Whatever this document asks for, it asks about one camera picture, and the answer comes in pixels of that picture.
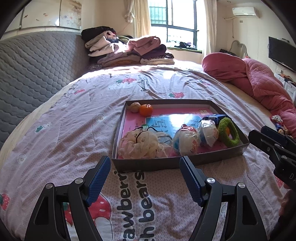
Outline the person's right hand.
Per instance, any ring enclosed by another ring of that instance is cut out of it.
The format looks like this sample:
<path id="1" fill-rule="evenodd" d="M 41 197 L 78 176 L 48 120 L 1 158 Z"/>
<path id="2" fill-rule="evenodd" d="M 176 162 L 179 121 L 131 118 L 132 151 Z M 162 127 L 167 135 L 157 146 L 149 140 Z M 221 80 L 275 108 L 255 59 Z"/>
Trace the person's right hand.
<path id="1" fill-rule="evenodd" d="M 280 216 L 284 216 L 290 212 L 290 210 L 295 205 L 295 192 L 293 190 L 288 190 L 284 195 L 284 198 L 281 202 L 281 207 L 279 211 Z"/>

